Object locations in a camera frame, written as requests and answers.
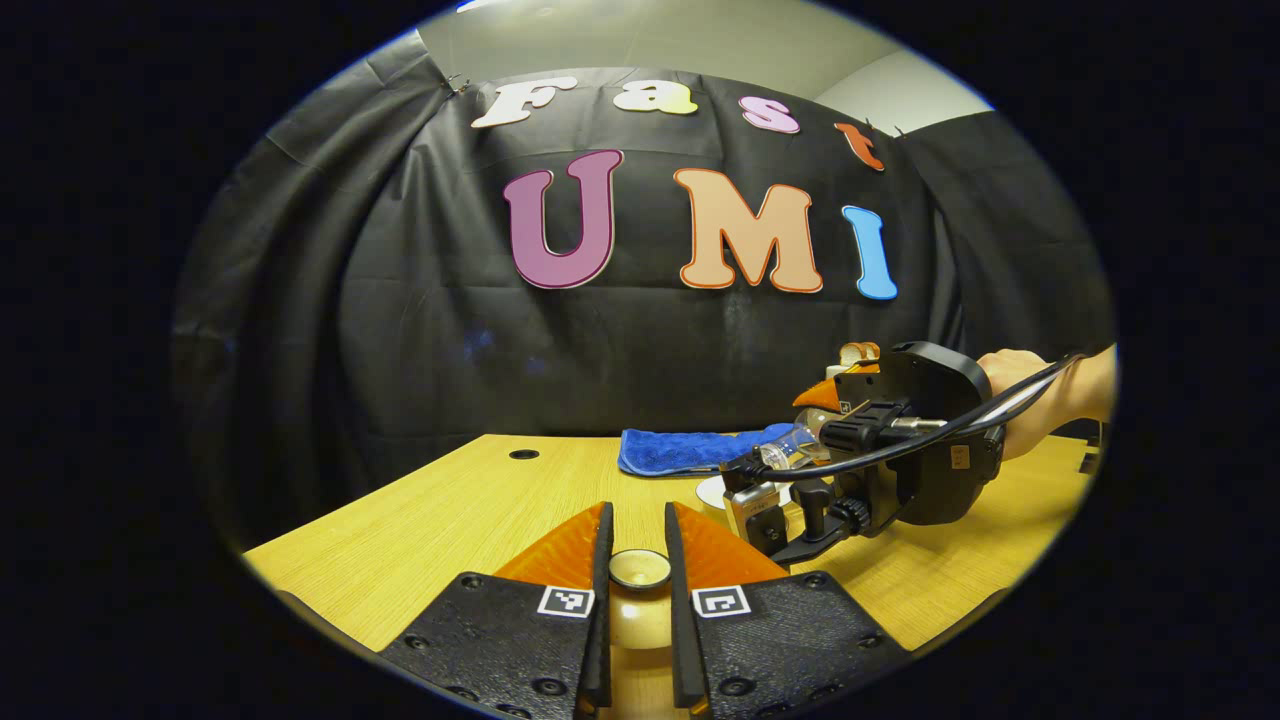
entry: white plate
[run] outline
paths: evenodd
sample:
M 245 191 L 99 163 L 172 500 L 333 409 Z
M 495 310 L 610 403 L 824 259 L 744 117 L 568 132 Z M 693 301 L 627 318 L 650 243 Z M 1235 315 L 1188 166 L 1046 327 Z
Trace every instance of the white plate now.
M 724 478 L 712 475 L 698 484 L 698 500 L 724 510 Z M 778 483 L 778 507 L 791 502 L 791 483 Z

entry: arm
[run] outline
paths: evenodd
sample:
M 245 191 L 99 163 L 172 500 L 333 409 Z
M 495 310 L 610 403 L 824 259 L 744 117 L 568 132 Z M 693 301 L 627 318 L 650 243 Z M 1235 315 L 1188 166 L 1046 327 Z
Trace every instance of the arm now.
M 998 395 L 1048 363 L 1025 350 L 1001 350 L 983 355 L 978 365 L 991 380 L 992 395 Z M 1106 421 L 1115 402 L 1115 388 L 1116 346 L 1112 345 L 1055 378 L 1034 405 L 1009 423 L 1004 459 L 1030 452 L 1044 436 L 1071 420 Z

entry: wooden table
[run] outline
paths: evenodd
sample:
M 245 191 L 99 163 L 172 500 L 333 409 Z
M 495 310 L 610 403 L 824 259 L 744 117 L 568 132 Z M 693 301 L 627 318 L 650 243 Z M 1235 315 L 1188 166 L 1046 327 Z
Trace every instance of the wooden table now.
M 271 587 L 310 605 L 357 642 L 383 650 L 458 573 L 493 573 L 559 523 L 613 502 L 614 552 L 666 555 L 668 501 L 718 514 L 698 478 L 636 478 L 618 470 L 618 438 L 484 436 L 324 518 L 248 551 Z M 532 448 L 540 455 L 515 460 Z M 1089 475 L 1083 439 L 1050 436 L 1004 464 L 961 520 L 896 523 L 845 541 L 792 573 L 826 570 L 905 648 L 915 650 L 1010 588 L 1070 521 Z M 791 537 L 804 528 L 786 506 Z M 607 717 L 687 717 L 671 703 L 669 648 L 613 650 Z

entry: white ceiling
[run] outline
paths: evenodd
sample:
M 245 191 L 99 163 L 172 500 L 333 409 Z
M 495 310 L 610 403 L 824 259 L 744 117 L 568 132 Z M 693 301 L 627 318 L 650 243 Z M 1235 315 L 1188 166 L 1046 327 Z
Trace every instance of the white ceiling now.
M 652 67 L 815 99 L 902 46 L 805 0 L 502 0 L 419 26 L 445 76 Z

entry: blue towel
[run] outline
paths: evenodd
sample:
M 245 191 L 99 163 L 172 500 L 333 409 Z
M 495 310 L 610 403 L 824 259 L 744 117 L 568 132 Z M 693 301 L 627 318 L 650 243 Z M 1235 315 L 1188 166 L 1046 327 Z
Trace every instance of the blue towel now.
M 791 432 L 791 423 L 777 423 L 763 430 L 739 433 L 650 433 L 622 430 L 618 468 L 623 473 L 659 478 L 663 475 L 714 475 L 719 464 Z

